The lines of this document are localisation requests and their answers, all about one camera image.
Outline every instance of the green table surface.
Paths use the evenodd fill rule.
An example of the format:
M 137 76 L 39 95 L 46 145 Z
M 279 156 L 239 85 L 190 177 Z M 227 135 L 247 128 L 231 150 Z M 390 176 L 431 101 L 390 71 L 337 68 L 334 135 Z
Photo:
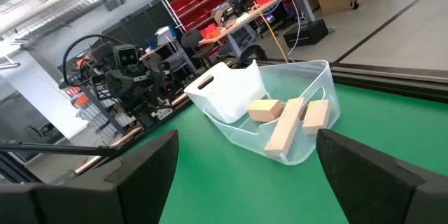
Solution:
M 448 105 L 336 91 L 342 115 L 333 130 L 448 175 Z M 292 167 L 269 160 L 231 144 L 195 106 L 143 142 L 169 129 L 178 130 L 180 147 L 161 223 L 347 223 L 315 151 Z

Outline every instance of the black box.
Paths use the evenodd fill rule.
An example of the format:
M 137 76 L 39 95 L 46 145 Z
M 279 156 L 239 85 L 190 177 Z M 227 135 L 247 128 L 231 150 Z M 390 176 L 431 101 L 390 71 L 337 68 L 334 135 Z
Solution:
M 286 45 L 292 48 L 297 39 L 298 26 L 294 25 L 284 35 Z M 328 29 L 323 20 L 316 20 L 300 25 L 299 41 L 297 46 L 316 45 L 325 36 L 328 35 Z

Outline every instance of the yellow cable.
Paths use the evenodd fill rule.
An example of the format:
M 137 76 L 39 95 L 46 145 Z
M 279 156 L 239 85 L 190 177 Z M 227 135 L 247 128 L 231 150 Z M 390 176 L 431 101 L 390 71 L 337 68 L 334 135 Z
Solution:
M 255 9 L 258 11 L 258 13 L 260 14 L 261 18 L 263 19 L 263 21 L 265 21 L 265 24 L 267 26 L 267 28 L 269 29 L 269 31 L 272 34 L 272 38 L 274 38 L 275 43 L 277 44 L 277 46 L 280 49 L 281 55 L 283 56 L 283 58 L 285 59 L 286 63 L 288 63 L 288 60 L 286 59 L 286 55 L 285 52 L 283 51 L 283 49 L 281 48 L 279 41 L 277 40 L 277 37 L 275 36 L 274 32 L 272 31 L 271 26 L 269 25 L 269 22 L 265 19 L 265 16 L 263 16 L 263 13 L 261 12 L 261 10 L 259 9 L 257 3 L 255 3 Z

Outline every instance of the floor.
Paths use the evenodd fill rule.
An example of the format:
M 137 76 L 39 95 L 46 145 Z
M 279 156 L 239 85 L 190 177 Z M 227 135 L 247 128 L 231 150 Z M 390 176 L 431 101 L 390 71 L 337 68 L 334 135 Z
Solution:
M 294 49 L 290 56 L 296 60 L 334 62 L 413 1 L 369 0 L 358 10 L 325 16 L 327 26 L 334 27 L 335 32 L 317 45 Z M 448 25 L 448 5 L 444 2 L 420 0 L 348 55 L 342 63 L 448 70 L 448 47 L 442 36 Z M 278 39 L 288 52 L 281 32 Z M 258 44 L 265 49 L 268 57 L 282 58 L 268 33 Z M 29 168 L 45 182 L 50 182 L 84 161 L 83 156 L 48 155 L 30 164 Z

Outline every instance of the wooden plank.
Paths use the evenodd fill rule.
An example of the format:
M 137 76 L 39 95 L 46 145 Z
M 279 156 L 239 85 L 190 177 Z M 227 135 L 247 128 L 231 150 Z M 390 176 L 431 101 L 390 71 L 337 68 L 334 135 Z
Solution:
M 330 100 L 311 101 L 303 122 L 303 131 L 306 134 L 317 134 L 317 130 L 328 126 L 329 115 Z
M 252 120 L 268 123 L 280 117 L 283 106 L 279 100 L 260 99 L 252 101 L 247 113 Z
M 120 138 L 118 141 L 116 141 L 115 143 L 112 143 L 111 146 L 117 146 L 120 144 L 123 144 L 127 141 L 129 141 L 132 137 L 134 137 L 136 134 L 140 133 L 140 131 L 142 130 L 142 127 L 137 127 L 131 131 L 129 131 L 125 136 L 123 136 L 122 138 Z M 75 172 L 77 174 L 80 174 L 81 172 L 84 172 L 86 169 L 91 168 L 91 166 L 98 161 L 98 159 L 100 158 L 100 156 L 94 156 L 92 159 L 90 159 L 88 162 L 86 162 L 85 164 L 83 164 L 82 166 L 80 166 L 79 168 L 77 168 L 75 170 Z
M 230 28 L 226 29 L 225 31 L 222 31 L 219 36 L 216 36 L 211 39 L 202 39 L 199 44 L 209 44 L 209 43 L 216 43 L 218 40 L 222 39 L 223 37 L 227 36 L 228 34 L 231 34 L 232 32 L 235 32 L 237 29 L 241 28 L 246 23 L 252 21 L 255 17 L 257 17 L 260 13 L 264 12 L 268 8 L 272 7 L 274 4 L 277 4 L 277 2 L 280 0 L 272 0 L 269 3 L 265 3 L 262 6 L 258 7 L 258 10 L 253 10 L 249 13 L 249 15 L 246 16 L 243 20 L 240 22 L 232 25 Z
M 266 155 L 277 157 L 280 154 L 288 154 L 300 123 L 300 112 L 303 104 L 303 97 L 288 100 L 272 133 L 271 139 L 265 147 Z

